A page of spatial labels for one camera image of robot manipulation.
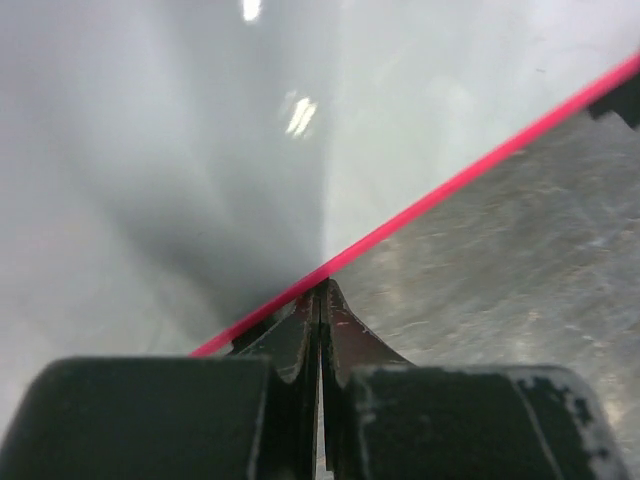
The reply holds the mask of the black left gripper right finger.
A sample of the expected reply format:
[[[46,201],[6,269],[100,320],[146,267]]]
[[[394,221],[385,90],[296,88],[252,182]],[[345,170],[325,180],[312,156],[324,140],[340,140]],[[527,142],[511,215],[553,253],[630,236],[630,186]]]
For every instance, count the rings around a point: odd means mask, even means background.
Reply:
[[[318,289],[325,451],[338,479],[627,479],[593,390],[556,365],[417,366]]]

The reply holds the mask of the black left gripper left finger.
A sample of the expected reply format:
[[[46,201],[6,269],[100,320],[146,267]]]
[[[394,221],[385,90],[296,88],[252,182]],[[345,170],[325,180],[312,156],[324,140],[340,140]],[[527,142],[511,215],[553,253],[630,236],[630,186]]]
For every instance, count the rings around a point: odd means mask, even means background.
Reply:
[[[319,314],[312,294],[221,357],[71,357],[14,418],[18,479],[311,479]]]

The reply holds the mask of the pink framed whiteboard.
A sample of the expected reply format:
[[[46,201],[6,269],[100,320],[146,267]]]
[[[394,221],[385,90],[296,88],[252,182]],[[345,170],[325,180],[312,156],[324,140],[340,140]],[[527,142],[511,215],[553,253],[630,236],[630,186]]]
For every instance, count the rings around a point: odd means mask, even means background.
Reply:
[[[5,1],[1,407],[184,351],[639,56],[635,1]]]

